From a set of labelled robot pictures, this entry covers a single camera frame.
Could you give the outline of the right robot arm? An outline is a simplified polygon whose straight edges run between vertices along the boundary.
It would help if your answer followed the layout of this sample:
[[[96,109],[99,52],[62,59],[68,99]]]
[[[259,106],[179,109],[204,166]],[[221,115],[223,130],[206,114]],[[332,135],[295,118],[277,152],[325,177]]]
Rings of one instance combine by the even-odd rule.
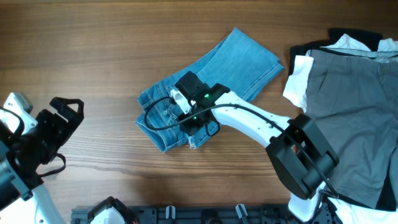
[[[292,119],[272,114],[222,84],[208,86],[193,72],[187,72],[170,95],[183,112],[178,125],[188,135],[214,122],[218,128],[237,129],[265,147],[279,180],[291,193],[288,208],[300,222],[316,219],[323,198],[338,198],[328,176],[339,158],[308,116]]]

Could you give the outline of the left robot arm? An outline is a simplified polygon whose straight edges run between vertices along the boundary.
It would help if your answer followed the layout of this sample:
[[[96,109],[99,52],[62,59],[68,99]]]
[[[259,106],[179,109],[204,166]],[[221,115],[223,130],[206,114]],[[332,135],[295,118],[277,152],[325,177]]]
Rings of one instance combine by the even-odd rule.
[[[1,223],[64,222],[43,179],[65,167],[43,174],[37,168],[66,160],[58,150],[83,121],[84,103],[55,97],[50,105],[55,113],[42,110],[33,118],[25,95],[11,93],[1,106]]]

